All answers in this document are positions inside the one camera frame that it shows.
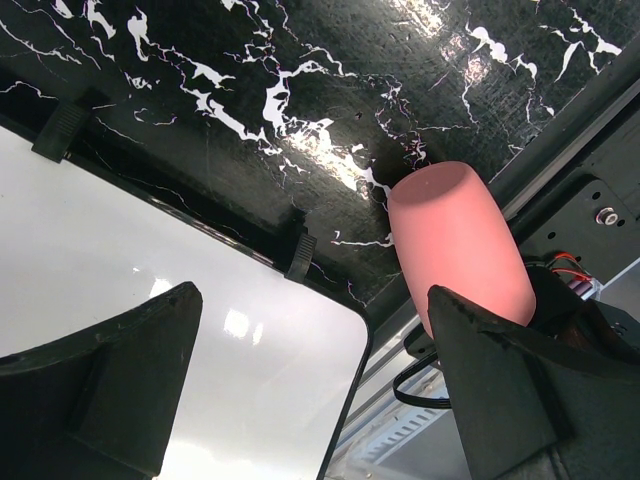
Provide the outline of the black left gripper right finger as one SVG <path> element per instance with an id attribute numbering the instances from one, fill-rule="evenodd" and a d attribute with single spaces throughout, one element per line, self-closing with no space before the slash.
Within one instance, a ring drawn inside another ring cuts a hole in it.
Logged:
<path id="1" fill-rule="evenodd" d="M 605 320 L 554 339 L 444 287 L 428 298 L 472 478 L 638 478 L 639 352 Z"/>

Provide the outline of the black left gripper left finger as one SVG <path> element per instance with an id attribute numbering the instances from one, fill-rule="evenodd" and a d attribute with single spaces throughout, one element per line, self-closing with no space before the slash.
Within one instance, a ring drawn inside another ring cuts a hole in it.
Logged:
<path id="1" fill-rule="evenodd" d="M 1 360 L 4 479 L 160 474 L 203 308 L 184 282 Z"/>

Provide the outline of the pink plastic cup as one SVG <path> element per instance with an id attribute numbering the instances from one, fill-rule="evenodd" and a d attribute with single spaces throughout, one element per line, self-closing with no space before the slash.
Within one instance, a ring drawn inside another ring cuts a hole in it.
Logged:
<path id="1" fill-rule="evenodd" d="M 504 216 L 466 163 L 429 165 L 399 181 L 387 208 L 396 254 L 426 333 L 428 292 L 446 287 L 521 326 L 532 320 L 535 293 Z"/>

